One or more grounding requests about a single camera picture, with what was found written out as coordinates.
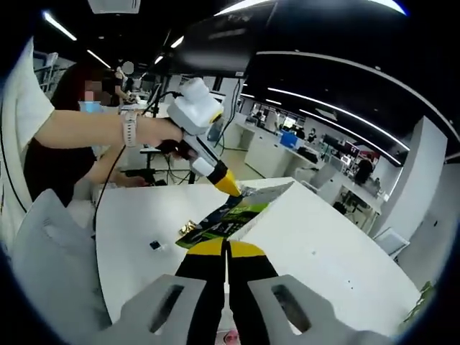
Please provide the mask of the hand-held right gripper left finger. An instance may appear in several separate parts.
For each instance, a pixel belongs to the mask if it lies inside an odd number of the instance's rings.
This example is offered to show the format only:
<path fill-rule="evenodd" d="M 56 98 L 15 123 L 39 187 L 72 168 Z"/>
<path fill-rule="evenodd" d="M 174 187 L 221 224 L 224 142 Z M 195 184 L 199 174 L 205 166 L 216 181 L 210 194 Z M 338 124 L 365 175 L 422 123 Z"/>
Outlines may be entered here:
<path fill-rule="evenodd" d="M 213 344 L 224 306 L 225 249 L 215 238 L 191 247 L 174 275 L 128 300 L 108 344 Z"/>

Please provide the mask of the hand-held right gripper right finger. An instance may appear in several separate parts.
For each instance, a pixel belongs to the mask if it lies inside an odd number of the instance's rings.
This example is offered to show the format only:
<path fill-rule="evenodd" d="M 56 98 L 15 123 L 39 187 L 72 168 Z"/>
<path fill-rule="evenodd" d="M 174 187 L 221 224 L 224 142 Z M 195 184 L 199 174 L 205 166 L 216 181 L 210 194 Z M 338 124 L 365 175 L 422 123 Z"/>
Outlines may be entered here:
<path fill-rule="evenodd" d="M 342 323 L 332 304 L 291 275 L 279 275 L 267 255 L 228 242 L 230 307 L 242 344 L 365 344 L 367 334 Z"/>

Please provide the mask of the person's left hand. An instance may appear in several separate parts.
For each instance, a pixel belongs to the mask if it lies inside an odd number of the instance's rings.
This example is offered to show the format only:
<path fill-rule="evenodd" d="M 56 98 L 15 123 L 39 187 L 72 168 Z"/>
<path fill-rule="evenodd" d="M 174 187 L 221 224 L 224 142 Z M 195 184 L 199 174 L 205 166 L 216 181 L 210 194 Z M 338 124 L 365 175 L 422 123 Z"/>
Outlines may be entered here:
<path fill-rule="evenodd" d="M 142 116 L 137 118 L 136 141 L 138 144 L 158 147 L 165 140 L 180 142 L 182 139 L 182 130 L 167 119 Z"/>

